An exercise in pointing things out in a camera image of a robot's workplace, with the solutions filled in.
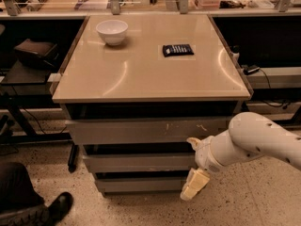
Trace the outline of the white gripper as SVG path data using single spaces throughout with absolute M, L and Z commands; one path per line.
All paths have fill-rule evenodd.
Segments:
M 200 140 L 196 137 L 189 137 L 186 140 L 195 151 L 195 161 L 200 169 L 189 170 L 180 194 L 180 198 L 184 201 L 192 200 L 209 183 L 210 175 L 208 173 L 218 173 L 223 169 L 211 151 L 213 138 L 213 136 L 209 136 Z

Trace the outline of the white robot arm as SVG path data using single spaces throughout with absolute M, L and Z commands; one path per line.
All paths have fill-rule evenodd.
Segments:
M 257 113 L 237 114 L 228 129 L 217 136 L 190 137 L 186 141 L 195 151 L 198 167 L 189 170 L 180 195 L 184 201 L 193 199 L 209 183 L 211 174 L 264 155 L 301 170 L 300 136 Z

